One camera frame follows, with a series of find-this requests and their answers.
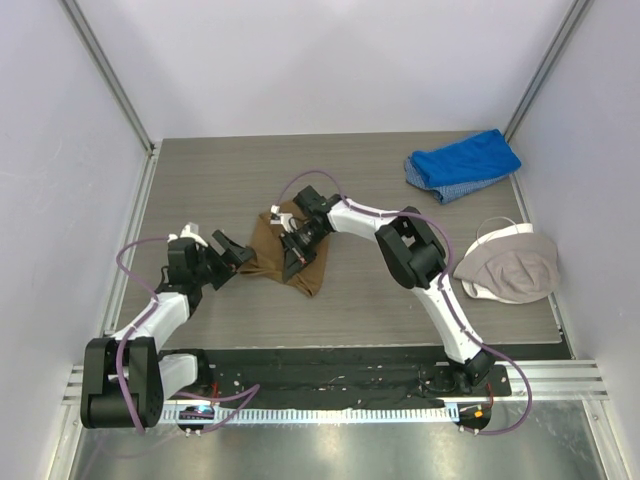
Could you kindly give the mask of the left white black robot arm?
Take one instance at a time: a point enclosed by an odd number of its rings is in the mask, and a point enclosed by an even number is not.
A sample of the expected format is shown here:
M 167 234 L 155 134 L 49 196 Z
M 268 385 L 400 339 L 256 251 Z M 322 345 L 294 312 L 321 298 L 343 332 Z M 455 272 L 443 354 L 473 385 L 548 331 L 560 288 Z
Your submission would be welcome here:
M 165 401 L 181 391 L 205 397 L 214 377 L 201 350 L 163 352 L 172 334 L 195 313 L 206 287 L 219 290 L 253 260 L 254 250 L 221 231 L 207 242 L 193 224 L 164 238 L 161 280 L 146 289 L 150 301 L 119 331 L 85 348 L 80 419 L 88 429 L 155 426 Z

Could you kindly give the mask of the brown cloth napkin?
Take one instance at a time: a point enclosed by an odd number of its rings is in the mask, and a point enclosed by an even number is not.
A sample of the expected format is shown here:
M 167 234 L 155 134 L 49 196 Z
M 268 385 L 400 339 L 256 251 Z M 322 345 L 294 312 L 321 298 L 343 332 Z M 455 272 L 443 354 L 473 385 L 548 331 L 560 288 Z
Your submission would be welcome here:
M 294 219 L 300 221 L 311 219 L 293 200 L 284 201 L 279 206 L 283 212 L 291 213 Z M 251 261 L 241 267 L 240 272 L 246 276 L 264 277 L 290 286 L 309 298 L 316 296 L 323 286 L 329 256 L 330 236 L 333 231 L 327 222 L 318 219 L 326 225 L 328 235 L 316 247 L 315 260 L 287 283 L 284 283 L 282 280 L 284 250 L 281 243 L 281 234 L 284 230 L 279 225 L 269 223 L 269 213 L 270 209 L 267 209 L 257 217 L 249 241 L 249 247 L 253 249 L 255 255 Z

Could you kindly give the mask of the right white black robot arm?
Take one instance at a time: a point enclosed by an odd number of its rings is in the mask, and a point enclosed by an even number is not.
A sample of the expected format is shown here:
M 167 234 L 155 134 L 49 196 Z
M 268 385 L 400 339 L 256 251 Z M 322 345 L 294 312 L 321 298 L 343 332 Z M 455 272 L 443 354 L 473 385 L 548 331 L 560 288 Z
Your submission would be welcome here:
M 270 223 L 283 228 L 279 238 L 285 282 L 316 259 L 319 244 L 332 233 L 376 243 L 393 280 L 419 299 L 436 327 L 455 389 L 472 395 L 486 385 L 495 357 L 482 347 L 457 301 L 445 248 L 418 210 L 380 210 L 338 194 L 325 198 L 311 186 L 294 197 L 294 204 L 305 216 L 300 224 L 278 205 L 269 213 Z

